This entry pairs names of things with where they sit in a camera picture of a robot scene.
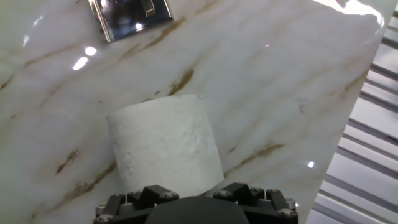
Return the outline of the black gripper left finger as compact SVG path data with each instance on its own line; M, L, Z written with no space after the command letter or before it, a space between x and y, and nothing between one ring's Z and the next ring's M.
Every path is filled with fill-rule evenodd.
M106 203L96 207L93 224L145 223L157 205L179 198L179 194L159 185L126 194L112 194Z

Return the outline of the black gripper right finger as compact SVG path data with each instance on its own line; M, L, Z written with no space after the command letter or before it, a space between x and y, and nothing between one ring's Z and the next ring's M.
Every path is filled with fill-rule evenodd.
M279 189L250 187L232 183L216 191L213 198L231 202L242 217L254 224L298 224L295 200L283 196Z

